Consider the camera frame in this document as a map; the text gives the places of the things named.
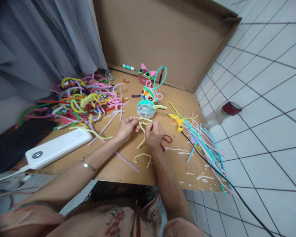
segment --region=cardboard box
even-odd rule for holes
[[[168,69],[166,85],[194,92],[241,18],[211,0],[98,0],[94,10],[108,66],[138,75]],[[135,71],[124,69],[123,64]]]

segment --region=silver bangle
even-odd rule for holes
[[[86,167],[86,168],[88,168],[88,169],[90,169],[90,170],[92,170],[92,171],[94,171],[94,172],[97,172],[97,171],[98,171],[98,169],[95,169],[95,168],[89,166],[89,165],[85,162],[85,158],[82,158],[82,159],[81,159],[81,162],[82,162],[82,164],[83,164],[84,167]]]

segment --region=pipe cleaner craft figure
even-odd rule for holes
[[[144,64],[141,64],[141,69],[138,70],[138,78],[142,84],[146,84],[148,80],[153,80],[156,71],[149,71]]]
[[[156,76],[159,72],[160,69],[164,68],[165,69],[165,76],[163,78],[163,81],[155,87],[156,84]],[[163,98],[163,95],[161,93],[157,92],[157,88],[161,86],[161,84],[165,81],[166,75],[167,75],[167,68],[166,67],[159,67],[158,71],[155,73],[155,78],[154,78],[154,85],[151,87],[152,82],[150,80],[146,80],[146,86],[144,86],[143,90],[141,91],[141,99],[137,104],[137,114],[139,117],[143,117],[146,119],[152,118],[155,113],[156,109],[166,109],[167,107],[163,105],[155,105],[154,103],[158,102],[160,99]]]

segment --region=person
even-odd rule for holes
[[[163,236],[202,236],[205,233],[194,222],[189,205],[160,147],[164,135],[158,121],[146,127],[146,144],[155,164],[160,194],[142,208],[129,198],[83,202],[65,217],[59,211],[95,176],[96,171],[125,142],[132,131],[139,131],[140,119],[122,119],[117,134],[82,161],[77,162],[47,185],[0,216],[3,237],[34,236],[159,236],[161,196],[168,222]]]

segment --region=yellow glue gun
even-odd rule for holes
[[[177,123],[178,123],[178,129],[177,131],[178,132],[181,132],[182,131],[182,123],[184,122],[184,119],[177,116],[177,115],[174,115],[174,114],[167,114],[170,118],[174,119]]]

